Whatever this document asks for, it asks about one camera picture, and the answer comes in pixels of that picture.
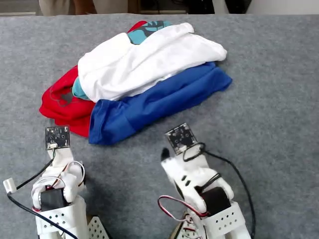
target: white cloth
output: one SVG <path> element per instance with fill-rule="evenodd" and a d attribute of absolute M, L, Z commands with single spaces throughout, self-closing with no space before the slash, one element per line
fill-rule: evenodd
<path fill-rule="evenodd" d="M 189 23 L 165 27 L 140 45 L 120 33 L 86 53 L 78 63 L 79 81 L 87 97 L 118 100 L 140 94 L 187 68 L 222 61 L 227 51 L 192 34 Z"/>

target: red cloth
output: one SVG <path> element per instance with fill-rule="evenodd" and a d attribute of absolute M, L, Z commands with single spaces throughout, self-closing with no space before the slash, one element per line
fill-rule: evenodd
<path fill-rule="evenodd" d="M 146 23 L 147 23 L 147 21 L 139 21 L 139 22 L 137 22 L 134 26 L 132 26 L 132 28 L 128 31 L 128 33 L 131 32 L 131 31 L 134 31 L 136 28 L 139 28 L 140 26 L 143 26 Z"/>
<path fill-rule="evenodd" d="M 147 23 L 139 21 L 128 32 Z M 90 117 L 95 103 L 72 95 L 72 86 L 78 77 L 78 66 L 74 66 L 62 76 L 42 96 L 40 113 L 45 117 L 55 119 L 56 125 L 69 125 L 70 131 L 89 136 Z"/>

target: wire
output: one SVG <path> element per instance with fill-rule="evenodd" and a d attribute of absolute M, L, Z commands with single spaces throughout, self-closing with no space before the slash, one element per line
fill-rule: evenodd
<path fill-rule="evenodd" d="M 65 187 L 65 182 L 59 178 L 59 177 L 55 177 L 55 176 L 48 176 L 48 177 L 43 177 L 43 178 L 40 178 L 39 180 L 37 180 L 34 185 L 33 185 L 33 188 L 32 188 L 32 192 L 31 192 L 31 195 L 33 196 L 34 194 L 34 191 L 39 187 L 39 186 L 42 186 L 42 185 L 37 185 L 39 183 L 41 183 L 42 181 L 46 181 L 48 179 L 56 179 L 57 181 L 60 181 L 64 184 L 64 187 Z"/>
<path fill-rule="evenodd" d="M 71 162 L 69 162 L 69 163 L 67 164 L 66 170 L 69 169 L 69 166 L 70 166 L 70 164 L 72 164 L 72 163 L 78 164 L 78 165 L 82 168 L 82 179 L 81 179 L 81 182 L 80 182 L 79 185 L 78 185 L 78 186 L 80 186 L 80 185 L 83 183 L 84 178 L 85 178 L 85 168 L 84 168 L 84 166 L 83 166 L 82 163 L 80 163 L 80 162 L 78 162 L 78 161 L 71 161 Z"/>
<path fill-rule="evenodd" d="M 232 168 L 233 168 L 233 169 L 235 170 L 235 172 L 237 173 L 237 175 L 238 175 L 238 177 L 239 177 L 241 183 L 242 183 L 243 186 L 244 186 L 245 192 L 246 192 L 247 197 L 248 197 L 248 202 L 249 202 L 249 206 L 250 206 L 250 210 L 251 210 L 251 217 L 252 217 L 252 226 L 251 226 L 250 237 L 251 237 L 251 239 L 254 239 L 254 237 L 255 237 L 255 231 L 256 231 L 256 214 L 255 214 L 255 208 L 254 208 L 253 200 L 252 200 L 252 198 L 251 198 L 251 194 L 250 194 L 250 192 L 249 192 L 249 189 L 248 189 L 248 187 L 247 187 L 247 184 L 246 184 L 244 178 L 241 176 L 241 174 L 240 174 L 238 168 L 235 166 L 235 164 L 234 164 L 232 161 L 230 161 L 230 160 L 228 160 L 228 159 L 226 159 L 226 158 L 223 158 L 223 157 L 221 157 L 221 156 L 218 156 L 218 155 L 216 155 L 216 154 L 213 154 L 213 153 L 207 151 L 207 150 L 206 150 L 206 144 L 205 144 L 205 143 L 199 142 L 199 143 L 195 144 L 194 146 L 196 146 L 196 145 L 201 145 L 201 147 L 199 148 L 199 153 L 198 153 L 197 155 L 193 156 L 193 157 L 190 157 L 190 158 L 185 159 L 184 156 L 185 156 L 185 152 L 188 150 L 188 149 L 187 149 L 187 150 L 184 151 L 184 153 L 183 153 L 183 160 L 184 160 L 185 162 L 188 162 L 188 161 L 190 161 L 190 160 L 192 160 L 192 159 L 198 157 L 199 155 L 201 155 L 201 154 L 203 154 L 203 153 L 206 153 L 206 154 L 208 154 L 209 156 L 212 156 L 212 157 L 214 157 L 214 158 L 217 158 L 217 159 L 219 159 L 219 160 L 222 160 L 222 161 L 228 163 L 230 166 L 232 166 Z"/>
<path fill-rule="evenodd" d="M 27 211 L 28 213 L 31 213 L 39 218 L 41 218 L 42 220 L 46 221 L 47 223 L 50 223 L 51 225 L 55 226 L 56 228 L 58 228 L 59 230 L 63 231 L 64 233 L 68 234 L 70 237 L 74 238 L 74 239 L 78 239 L 74 234 L 72 234 L 71 232 L 69 232 L 68 230 L 64 229 L 63 227 L 59 226 L 57 223 L 54 223 L 53 221 L 51 221 L 50 219 L 42 216 L 39 213 L 34 212 L 33 210 L 31 210 L 30 208 L 27 208 L 26 206 L 22 205 L 21 203 L 19 203 L 18 201 L 16 201 L 13 197 L 12 197 L 12 193 L 8 192 L 7 194 L 8 198 L 14 203 L 16 204 L 18 207 L 20 207 L 21 209 Z"/>
<path fill-rule="evenodd" d="M 256 231 L 256 214 L 255 214 L 255 209 L 254 209 L 253 200 L 252 200 L 252 198 L 251 198 L 251 194 L 250 194 L 250 192 L 249 192 L 249 189 L 248 189 L 248 187 L 247 187 L 247 184 L 246 184 L 244 178 L 241 176 L 239 170 L 237 169 L 237 167 L 235 166 L 235 164 L 234 164 L 232 161 L 230 161 L 230 160 L 228 160 L 228 159 L 226 159 L 226 158 L 223 158 L 223 157 L 221 157 L 221 156 L 218 156 L 218 155 L 216 155 L 216 154 L 213 154 L 213 153 L 211 153 L 211 152 L 209 152 L 209 151 L 207 151 L 207 150 L 205 150 L 205 149 L 203 150 L 203 152 L 207 153 L 208 155 L 210 155 L 210 156 L 212 156 L 212 157 L 214 157 L 214 158 L 220 159 L 220 160 L 222 160 L 222 161 L 228 163 L 230 166 L 233 167 L 233 169 L 234 169 L 235 172 L 237 173 L 237 175 L 238 175 L 238 177 L 239 177 L 241 183 L 242 183 L 243 186 L 244 186 L 244 189 L 245 189 L 246 194 L 247 194 L 247 197 L 248 197 L 248 202 L 249 202 L 249 206 L 250 206 L 250 210 L 251 210 L 251 217 L 252 217 L 252 227 L 251 227 L 250 237 L 251 237 L 251 239 L 254 239 L 254 237 L 255 237 L 255 231 Z"/>
<path fill-rule="evenodd" d="M 60 174 L 58 175 L 58 178 L 61 176 L 61 173 L 62 173 L 62 172 L 65 172 L 65 171 L 67 171 L 67 170 L 69 169 L 69 166 L 70 166 L 70 164 L 72 164 L 72 163 L 76 163 L 76 164 L 78 164 L 78 165 L 82 168 L 82 179 L 81 179 L 81 182 L 78 184 L 78 186 L 81 186 L 81 184 L 84 182 L 84 178 L 85 178 L 85 168 L 84 168 L 83 164 L 80 163 L 80 162 L 78 162 L 78 161 L 71 161 L 71 162 L 69 162 L 69 163 L 62 169 L 62 171 L 61 171 Z M 54 187 L 57 182 L 58 182 L 58 180 L 55 180 L 51 187 Z"/>
<path fill-rule="evenodd" d="M 42 172 L 44 172 L 47 167 L 49 167 L 51 165 L 51 163 L 53 162 L 54 158 L 55 158 L 55 148 L 52 149 L 53 150 L 53 155 L 52 155 L 52 159 L 35 175 L 33 175 L 31 178 L 29 178 L 28 180 L 24 181 L 23 183 L 21 183 L 20 185 L 18 185 L 16 187 L 16 190 L 19 190 L 20 188 L 22 188 L 23 186 L 25 186 L 26 184 L 28 184 L 29 182 L 31 182 L 33 179 L 35 179 L 36 177 L 38 177 Z M 68 234 L 70 237 L 74 238 L 74 239 L 78 239 L 74 234 L 72 234 L 71 232 L 69 232 L 68 230 L 64 229 L 63 227 L 59 226 L 58 224 L 54 223 L 53 221 L 51 221 L 50 219 L 42 216 L 41 214 L 34 212 L 32 209 L 27 208 L 25 205 L 19 203 L 17 200 L 15 200 L 12 197 L 12 192 L 8 192 L 7 193 L 7 197 L 10 199 L 10 201 L 12 201 L 14 204 L 16 204 L 18 207 L 20 207 L 21 209 L 27 211 L 28 213 L 31 213 L 39 218 L 41 218 L 42 220 L 46 221 L 47 223 L 50 223 L 51 225 L 53 225 L 54 227 L 58 228 L 59 230 L 63 231 L 64 233 Z"/>
<path fill-rule="evenodd" d="M 22 188 L 23 186 L 25 186 L 26 184 L 31 182 L 33 179 L 37 178 L 41 173 L 43 173 L 47 169 L 47 167 L 49 167 L 51 165 L 51 163 L 53 162 L 54 158 L 55 158 L 55 149 L 53 149 L 53 157 L 52 157 L 52 159 L 37 174 L 33 175 L 31 178 L 29 178 L 28 180 L 24 181 L 20 185 L 18 185 L 16 189 L 19 190 L 20 188 Z"/>
<path fill-rule="evenodd" d="M 216 173 L 203 186 L 197 186 L 196 190 L 198 190 L 199 193 L 203 192 L 206 188 L 208 188 L 213 182 L 215 182 L 219 178 L 221 178 L 221 174 Z"/>
<path fill-rule="evenodd" d="M 205 145 L 204 143 L 202 143 L 202 142 L 199 142 L 199 143 L 193 145 L 191 148 L 193 148 L 193 147 L 195 147 L 195 146 L 197 146 L 197 145 L 201 145 L 202 147 L 199 148 L 199 151 L 198 151 L 198 153 L 197 153 L 196 155 L 185 159 L 185 154 L 186 154 L 186 152 L 187 152 L 190 148 L 188 148 L 187 150 L 185 150 L 185 151 L 183 152 L 183 161 L 184 161 L 184 162 L 191 161 L 191 160 L 197 158 L 198 156 L 200 156 L 201 154 L 203 154 L 202 148 L 205 148 L 206 145 Z"/>
<path fill-rule="evenodd" d="M 166 199 L 170 199 L 170 200 L 173 200 L 173 201 L 176 201 L 176 202 L 180 202 L 182 203 L 184 206 L 186 206 L 187 208 L 189 208 L 190 210 L 192 210 L 193 212 L 196 213 L 196 215 L 198 215 L 199 217 L 206 217 L 208 215 L 208 212 L 206 213 L 200 213 L 199 211 L 197 211 L 194 207 L 192 207 L 190 204 L 188 204 L 187 202 L 181 200 L 181 199 L 177 199 L 177 198 L 174 198 L 172 196 L 169 196 L 169 195 L 162 195 L 158 198 L 158 205 L 159 205 L 159 208 L 164 212 L 166 213 L 168 216 L 170 216 L 171 218 L 173 218 L 174 220 L 178 221 L 178 222 L 184 222 L 186 221 L 186 217 L 184 217 L 183 219 L 177 219 L 176 217 L 173 216 L 172 213 L 170 213 L 161 203 L 160 203 L 160 200 L 162 198 L 166 198 Z"/>

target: laundry pile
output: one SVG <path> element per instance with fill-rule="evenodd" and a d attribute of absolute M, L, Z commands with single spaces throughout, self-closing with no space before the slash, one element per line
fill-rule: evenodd
<path fill-rule="evenodd" d="M 90 143 L 114 144 L 225 90 L 232 79 L 214 61 L 226 54 L 187 22 L 140 21 L 86 53 L 39 110 Z"/>

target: gray carpet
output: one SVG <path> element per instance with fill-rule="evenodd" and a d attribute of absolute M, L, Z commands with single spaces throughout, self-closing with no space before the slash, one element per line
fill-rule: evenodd
<path fill-rule="evenodd" d="M 201 105 L 159 120 L 115 146 L 71 135 L 88 173 L 88 211 L 114 239 L 165 239 L 176 222 L 157 207 L 177 196 L 160 167 L 164 133 L 187 122 L 208 149 L 235 162 L 250 188 L 257 239 L 319 238 L 319 16 L 140 16 L 0 18 L 0 179 L 16 183 L 48 161 L 38 108 L 42 93 L 87 51 L 141 19 L 188 21 L 228 50 L 219 66 L 234 82 Z M 214 159 L 250 228 L 250 210 L 232 168 Z M 15 197 L 31 206 L 31 185 Z M 175 213 L 182 207 L 176 206 Z M 3 239 L 35 239 L 34 217 L 0 187 Z"/>

